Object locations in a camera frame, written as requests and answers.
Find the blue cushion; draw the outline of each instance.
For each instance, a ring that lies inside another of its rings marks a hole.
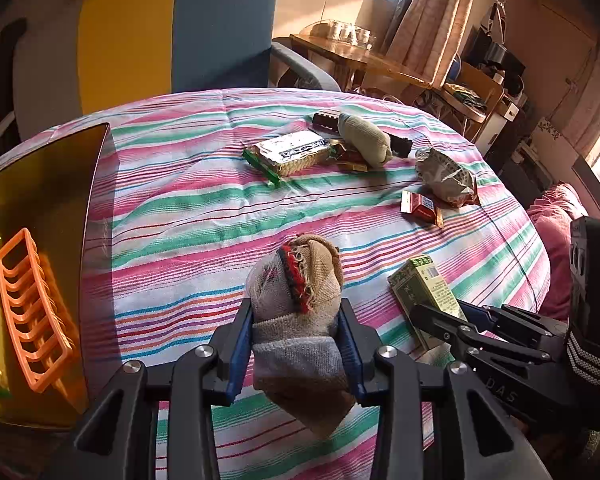
[[[267,86],[276,0],[175,0],[171,91]]]

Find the beige sock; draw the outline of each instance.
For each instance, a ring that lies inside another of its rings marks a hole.
[[[374,168],[382,168],[393,156],[389,136],[362,117],[340,114],[338,132]]]
[[[338,248],[299,235],[261,259],[246,283],[253,307],[253,387],[326,438],[355,400],[337,330],[344,283]]]

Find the orange plastic rack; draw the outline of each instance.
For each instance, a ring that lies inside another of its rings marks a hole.
[[[9,269],[5,256],[24,241],[27,254]],[[59,380],[75,354],[49,296],[35,242],[21,229],[0,249],[0,298],[11,341],[29,387],[37,393]]]

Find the carton box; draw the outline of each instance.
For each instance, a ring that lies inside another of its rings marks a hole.
[[[418,303],[428,303],[466,321],[456,297],[436,269],[431,256],[421,254],[409,258],[400,269],[389,276],[388,281],[410,324],[409,312],[411,307]],[[442,343],[415,327],[414,330],[426,350]]]

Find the gold reflective surface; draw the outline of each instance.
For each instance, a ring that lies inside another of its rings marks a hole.
[[[98,154],[109,127],[99,124],[55,140],[0,171],[0,246],[26,227],[48,259],[73,322],[78,325],[78,288],[85,218]],[[2,317],[0,346],[10,396],[0,398],[0,420],[45,428],[70,428],[77,411],[52,386],[31,391],[13,351]],[[72,375],[83,375],[74,361]]]

